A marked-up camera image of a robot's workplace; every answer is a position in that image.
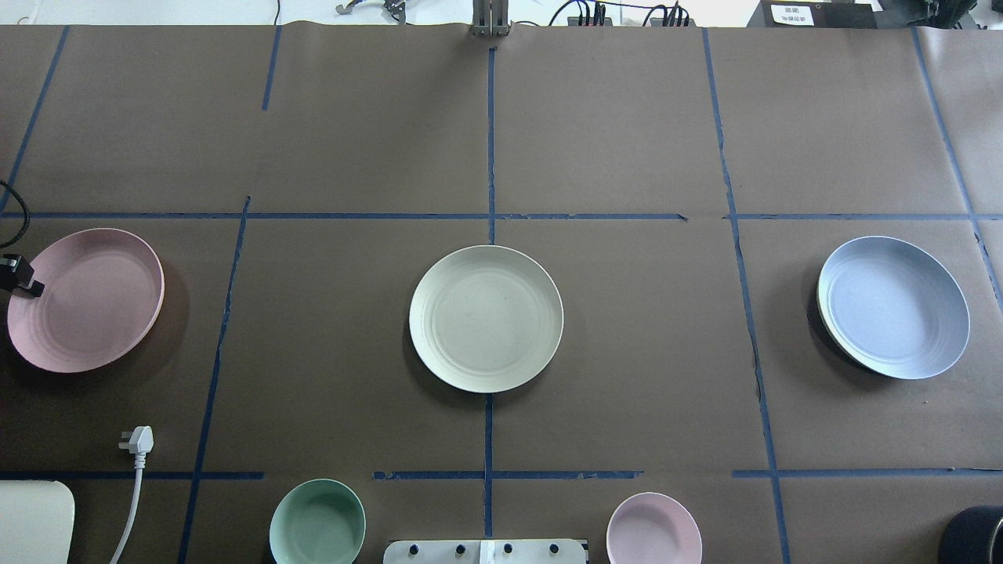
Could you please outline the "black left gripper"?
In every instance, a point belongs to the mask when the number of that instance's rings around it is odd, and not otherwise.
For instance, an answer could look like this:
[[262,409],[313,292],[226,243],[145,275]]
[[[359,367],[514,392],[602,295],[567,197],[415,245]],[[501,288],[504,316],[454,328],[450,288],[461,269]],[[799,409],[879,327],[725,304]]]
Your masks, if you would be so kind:
[[11,293],[21,292],[31,298],[41,297],[45,285],[36,281],[30,261],[18,254],[2,254],[1,288]]

